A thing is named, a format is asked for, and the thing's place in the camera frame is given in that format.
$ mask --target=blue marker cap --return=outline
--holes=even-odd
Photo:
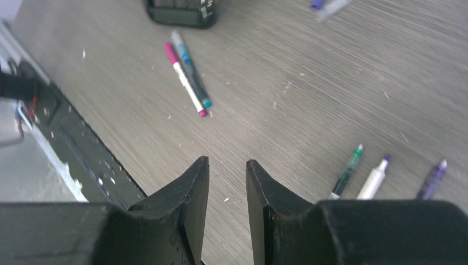
[[[312,9],[320,10],[323,8],[324,3],[325,3],[325,0],[313,0],[311,7]]]
[[[211,101],[209,99],[205,98],[201,102],[203,103],[203,107],[205,107],[205,109],[211,107]]]

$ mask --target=white marker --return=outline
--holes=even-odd
[[[380,162],[380,165],[372,169],[366,183],[364,183],[363,188],[359,192],[358,200],[370,200],[374,197],[380,187],[380,184],[384,181],[385,169],[389,164],[389,160],[390,155],[386,155],[382,162]]]
[[[190,85],[190,82],[184,73],[184,70],[182,70],[179,58],[177,57],[176,51],[174,51],[174,48],[172,47],[171,43],[164,44],[164,51],[166,52],[167,58],[172,63],[172,67],[174,67],[177,76],[179,76],[179,80],[182,83],[182,86],[184,86],[187,93],[189,93],[190,99],[195,105],[196,111],[198,112],[198,114],[200,114],[200,116],[205,117],[206,110],[203,108],[200,101],[196,97],[195,92],[193,91],[193,88]]]

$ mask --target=purple marker cap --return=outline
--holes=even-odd
[[[174,51],[174,47],[172,47],[171,43],[164,43],[164,51],[172,65],[179,61],[179,57],[177,57],[176,51]]]
[[[312,9],[320,10],[322,9],[324,3],[325,3],[325,0],[313,0],[311,7]]]
[[[205,117],[207,115],[205,109],[202,109],[201,111],[199,111],[198,114],[200,114],[200,117]]]

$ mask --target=pink marker cap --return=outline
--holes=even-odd
[[[166,52],[167,59],[174,64],[179,61],[179,57],[177,57],[176,51],[174,51],[174,47],[172,47],[171,43],[164,43],[164,51]]]
[[[201,111],[198,112],[200,114],[200,117],[205,117],[206,116],[206,110],[202,109]]]

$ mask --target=purple marker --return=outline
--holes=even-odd
[[[166,52],[167,58],[171,62],[172,67],[174,67],[174,70],[177,73],[177,76],[179,76],[179,80],[182,83],[182,86],[184,86],[187,93],[189,93],[190,99],[195,105],[196,111],[198,112],[198,114],[200,114],[200,116],[205,117],[206,110],[203,108],[200,101],[196,97],[195,92],[193,91],[193,88],[190,85],[190,82],[184,73],[184,70],[182,70],[182,66],[180,65],[179,58],[177,57],[176,51],[174,51],[174,47],[172,47],[172,44],[164,43],[164,51]]]
[[[426,178],[418,192],[418,195],[416,195],[416,199],[430,200],[442,182],[446,170],[447,161],[444,159],[436,168],[431,171],[430,175]]]

